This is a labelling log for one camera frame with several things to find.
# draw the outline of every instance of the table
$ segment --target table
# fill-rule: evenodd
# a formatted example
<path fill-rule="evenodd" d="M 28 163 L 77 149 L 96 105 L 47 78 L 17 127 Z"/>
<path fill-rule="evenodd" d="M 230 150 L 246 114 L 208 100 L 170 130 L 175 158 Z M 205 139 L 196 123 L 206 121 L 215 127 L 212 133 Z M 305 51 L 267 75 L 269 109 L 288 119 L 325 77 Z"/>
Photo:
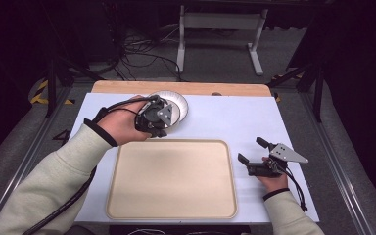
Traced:
<path fill-rule="evenodd" d="M 238 211 L 229 219 L 127 219 L 114 220 L 106 216 L 106 202 L 108 199 L 110 180 L 115 167 L 118 148 L 109 150 L 98 165 L 97 173 L 89 188 L 82 210 L 76 222 L 79 223 L 107 223 L 107 224 L 259 224 L 269 222 L 262 202 L 265 194 L 263 186 L 253 177 L 248 176 L 245 167 L 237 161 L 237 154 L 241 152 L 246 157 L 266 156 L 267 150 L 256 144 L 256 132 L 264 133 L 264 137 L 270 142 L 278 140 L 291 146 L 289 136 L 283 124 L 280 113 L 270 91 L 261 84 L 223 84 L 223 83 L 182 83 L 182 82 L 135 82 L 135 81 L 98 81 L 95 83 L 92 93 L 87 94 L 77 121 L 71 132 L 71 136 L 77 132 L 84 118 L 94 116 L 101 106 L 109 106 L 118 99 L 128 99 L 135 94 L 150 94 L 159 90 L 172 90 L 178 92 L 187 99 L 190 111 L 175 132 L 167 138 L 210 138 L 217 136 L 224 140 L 230 147 L 234 181 L 236 186 Z M 211 96 L 219 93 L 222 96 Z M 241 122 L 233 124 L 236 128 L 219 128 L 227 123 L 230 113 L 239 114 L 240 111 L 253 118 L 242 118 Z M 204 112 L 224 112 L 220 118 L 211 118 L 211 121 L 199 126 L 195 122 L 195 116 Z M 298 164 L 289 164 L 296 179 L 303 188 L 306 204 L 309 208 L 307 215 L 314 221 L 319 221 L 311 196 L 308 192 L 304 176 Z M 291 191 L 296 195 L 294 185 L 290 185 Z"/>

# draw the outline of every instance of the rectangular tray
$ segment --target rectangular tray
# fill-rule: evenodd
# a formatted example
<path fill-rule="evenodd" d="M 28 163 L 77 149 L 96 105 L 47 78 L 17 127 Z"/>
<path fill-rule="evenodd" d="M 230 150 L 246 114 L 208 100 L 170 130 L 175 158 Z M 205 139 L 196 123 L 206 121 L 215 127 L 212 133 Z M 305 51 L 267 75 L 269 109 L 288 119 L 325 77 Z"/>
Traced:
<path fill-rule="evenodd" d="M 108 217 L 231 218 L 236 211 L 231 158 L 225 142 L 150 139 L 119 148 Z"/>

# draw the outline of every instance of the gray floor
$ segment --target gray floor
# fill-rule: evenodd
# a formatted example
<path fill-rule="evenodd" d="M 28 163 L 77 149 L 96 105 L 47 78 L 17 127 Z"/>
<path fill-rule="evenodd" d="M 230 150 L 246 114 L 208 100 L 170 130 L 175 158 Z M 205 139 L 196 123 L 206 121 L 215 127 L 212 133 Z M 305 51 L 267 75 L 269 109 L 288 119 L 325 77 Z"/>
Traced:
<path fill-rule="evenodd" d="M 293 55 L 304 30 L 265 30 L 258 46 L 258 55 L 264 70 L 264 76 L 256 76 L 253 70 L 246 44 L 253 38 L 253 33 L 237 31 L 230 36 L 221 36 L 215 32 L 200 31 L 187 34 L 185 68 L 182 78 L 196 82 L 226 83 L 267 83 L 274 75 L 282 74 Z M 150 54 L 176 59 L 177 40 L 163 44 L 150 51 Z M 132 64 L 145 65 L 152 57 L 129 56 Z M 137 80 L 175 81 L 174 65 L 167 63 L 169 70 L 161 60 L 156 60 L 145 68 L 127 68 L 119 70 L 129 80 L 134 76 Z M 119 79 L 114 71 L 104 74 L 109 79 Z M 36 151 L 35 165 L 48 153 L 61 146 L 61 141 L 52 138 L 63 130 L 71 130 L 75 117 L 85 93 L 91 89 L 88 79 L 78 79 L 68 96 L 74 99 L 74 105 L 62 105 L 48 133 L 44 136 L 43 145 Z M 366 176 L 345 129 L 334 109 L 328 87 L 325 86 L 322 100 L 322 123 L 313 122 L 311 112 L 307 110 L 307 101 L 312 92 L 299 94 L 290 80 L 272 89 L 277 92 L 281 101 L 278 107 L 289 132 L 293 147 L 303 156 L 310 159 L 310 164 L 303 165 L 306 181 L 317 208 L 319 226 L 326 234 L 376 234 L 376 191 Z M 0 148 L 0 198 L 11 183 L 30 144 L 45 119 L 46 106 L 34 104 L 33 109 L 20 121 Z M 319 129 L 324 130 L 328 143 L 340 164 L 345 177 L 353 188 L 359 202 L 361 214 L 365 216 L 366 225 L 359 226 L 360 218 L 349 210 L 345 200 L 345 189 L 340 186 L 339 178 L 331 170 L 329 159 L 331 150 L 325 148 Z M 92 225 L 91 230 L 97 234 L 108 234 L 106 226 Z M 254 234 L 271 234 L 271 226 L 252 226 Z"/>

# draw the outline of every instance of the white metal stand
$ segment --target white metal stand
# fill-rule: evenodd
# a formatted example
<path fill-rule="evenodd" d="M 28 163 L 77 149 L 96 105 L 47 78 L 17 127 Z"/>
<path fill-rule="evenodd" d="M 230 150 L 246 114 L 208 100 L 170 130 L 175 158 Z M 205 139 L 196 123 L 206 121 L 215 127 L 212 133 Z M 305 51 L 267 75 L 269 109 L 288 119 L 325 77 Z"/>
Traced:
<path fill-rule="evenodd" d="M 255 30 L 255 40 L 248 43 L 249 53 L 257 75 L 263 75 L 259 61 L 257 48 L 267 15 L 267 9 L 260 14 L 214 14 L 214 13 L 185 13 L 184 6 L 181 6 L 179 17 L 179 46 L 176 63 L 176 70 L 184 70 L 185 57 L 185 28 L 219 28 L 219 29 L 244 29 Z"/>

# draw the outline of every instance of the hand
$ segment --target hand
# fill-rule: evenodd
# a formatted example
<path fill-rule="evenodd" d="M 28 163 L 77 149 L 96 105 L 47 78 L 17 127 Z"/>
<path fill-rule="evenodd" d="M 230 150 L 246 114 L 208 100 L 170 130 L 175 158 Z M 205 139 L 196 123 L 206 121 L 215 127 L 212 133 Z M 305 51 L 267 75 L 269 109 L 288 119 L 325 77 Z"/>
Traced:
<path fill-rule="evenodd" d="M 288 187 L 288 176 L 286 174 L 282 174 L 280 177 L 277 178 L 268 178 L 268 177 L 260 177 L 258 176 L 258 180 L 265 186 L 267 193 L 271 193 L 278 189 L 283 189 Z"/>
<path fill-rule="evenodd" d="M 136 98 L 142 98 L 142 96 L 135 96 L 131 99 Z M 121 106 L 121 108 L 138 113 L 145 104 L 146 101 L 140 101 Z M 143 141 L 151 137 L 150 133 L 135 129 L 135 114 L 127 110 L 112 111 L 97 124 L 106 130 L 116 140 L 118 145 L 123 145 L 131 141 Z"/>

